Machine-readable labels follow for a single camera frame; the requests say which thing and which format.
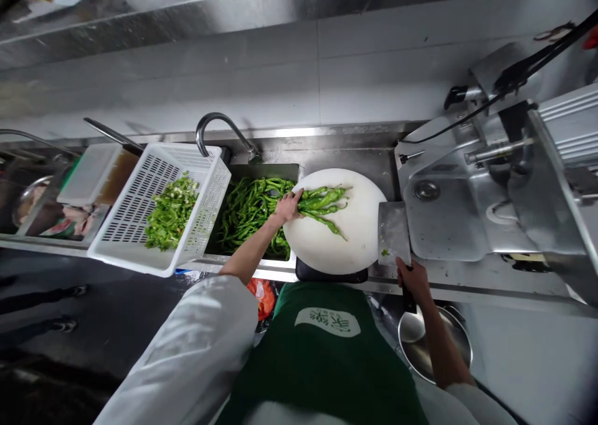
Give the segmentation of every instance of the knife handle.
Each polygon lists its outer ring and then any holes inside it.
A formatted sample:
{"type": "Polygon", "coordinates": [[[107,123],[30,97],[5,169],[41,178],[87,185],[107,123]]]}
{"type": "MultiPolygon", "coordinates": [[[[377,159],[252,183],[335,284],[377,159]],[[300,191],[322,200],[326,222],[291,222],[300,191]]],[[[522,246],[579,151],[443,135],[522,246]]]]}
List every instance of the knife handle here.
{"type": "MultiPolygon", "coordinates": [[[[413,266],[407,266],[407,269],[413,270],[413,266]]],[[[417,304],[405,282],[403,282],[403,309],[406,313],[417,313],[417,304]]]]}

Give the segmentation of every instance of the cleaver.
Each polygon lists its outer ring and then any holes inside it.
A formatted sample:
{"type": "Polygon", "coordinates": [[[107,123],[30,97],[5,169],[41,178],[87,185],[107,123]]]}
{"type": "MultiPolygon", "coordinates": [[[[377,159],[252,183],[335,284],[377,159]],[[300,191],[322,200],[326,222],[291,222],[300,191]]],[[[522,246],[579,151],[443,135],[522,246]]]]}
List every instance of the cleaver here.
{"type": "MultiPolygon", "coordinates": [[[[395,258],[400,257],[408,269],[411,267],[411,244],[407,228],[405,202],[385,202],[378,205],[378,263],[396,267],[395,258]]],[[[413,295],[403,285],[405,311],[417,311],[413,295]]]]}

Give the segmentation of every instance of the hand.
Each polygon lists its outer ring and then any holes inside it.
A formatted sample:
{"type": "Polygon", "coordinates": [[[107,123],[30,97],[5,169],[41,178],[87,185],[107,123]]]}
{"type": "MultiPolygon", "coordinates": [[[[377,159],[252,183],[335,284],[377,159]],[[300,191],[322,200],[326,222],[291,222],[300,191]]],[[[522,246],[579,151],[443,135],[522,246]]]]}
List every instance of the hand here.
{"type": "Polygon", "coordinates": [[[299,213],[299,210],[297,210],[297,204],[299,203],[302,194],[303,188],[297,191],[297,194],[291,191],[277,201],[276,210],[272,216],[277,218],[281,222],[281,225],[292,219],[303,217],[303,215],[299,213]]]}
{"type": "Polygon", "coordinates": [[[411,260],[411,264],[413,265],[413,269],[409,270],[405,262],[400,258],[396,259],[397,263],[397,279],[399,281],[399,286],[402,287],[403,284],[411,291],[413,294],[413,298],[415,302],[420,307],[423,307],[425,304],[434,301],[432,300],[432,293],[430,292],[430,284],[428,283],[428,273],[425,270],[425,267],[421,266],[415,260],[411,260]]]}

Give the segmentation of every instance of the stainless steel counter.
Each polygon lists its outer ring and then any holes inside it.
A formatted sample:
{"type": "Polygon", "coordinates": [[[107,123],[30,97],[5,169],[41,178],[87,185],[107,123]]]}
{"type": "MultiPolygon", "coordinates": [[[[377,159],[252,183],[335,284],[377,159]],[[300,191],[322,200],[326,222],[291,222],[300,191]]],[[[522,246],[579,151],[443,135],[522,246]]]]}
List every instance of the stainless steel counter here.
{"type": "MultiPolygon", "coordinates": [[[[258,130],[247,136],[261,149],[265,166],[273,163],[299,164],[299,178],[324,168],[354,170],[373,180],[388,200],[397,200],[399,187],[392,152],[398,138],[415,127],[417,124],[414,123],[386,123],[258,130]]],[[[194,142],[192,132],[132,138],[138,143],[194,142]]],[[[106,140],[62,140],[57,144],[77,149],[106,140]]],[[[206,144],[230,149],[232,165],[247,163],[246,149],[231,131],[206,131],[206,144]]],[[[37,147],[39,144],[34,142],[0,143],[0,150],[20,148],[31,151],[37,147]]],[[[87,249],[84,243],[73,244],[55,239],[40,242],[35,237],[5,234],[0,234],[0,246],[80,257],[86,256],[87,249]]],[[[202,259],[188,263],[183,268],[218,272],[227,259],[222,255],[206,254],[202,259]]],[[[571,298],[567,287],[556,274],[514,270],[499,255],[488,255],[473,263],[442,260],[424,260],[422,263],[428,270],[432,293],[439,300],[570,315],[596,315],[595,310],[571,298]]],[[[366,283],[353,286],[372,292],[401,293],[393,268],[374,264],[368,272],[369,280],[366,283]]],[[[296,281],[295,255],[292,254],[288,262],[262,260],[255,276],[285,282],[296,281]]]]}
{"type": "Polygon", "coordinates": [[[37,19],[25,0],[0,19],[0,70],[439,0],[81,0],[37,19]]]}

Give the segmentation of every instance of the white cutting board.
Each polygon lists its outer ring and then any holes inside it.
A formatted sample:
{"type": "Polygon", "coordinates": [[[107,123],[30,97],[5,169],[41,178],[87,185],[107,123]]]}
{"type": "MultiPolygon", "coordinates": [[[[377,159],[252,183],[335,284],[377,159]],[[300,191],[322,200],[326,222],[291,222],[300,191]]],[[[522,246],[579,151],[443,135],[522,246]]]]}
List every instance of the white cutting board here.
{"type": "Polygon", "coordinates": [[[293,252],[306,265],[326,274],[352,274],[365,269],[378,258],[378,204],[386,202],[382,191],[367,177],[355,171],[331,168],[309,174],[293,191],[321,186],[352,187],[346,209],[326,215],[343,232],[347,241],[333,234],[324,224],[310,218],[284,225],[293,252]]]}

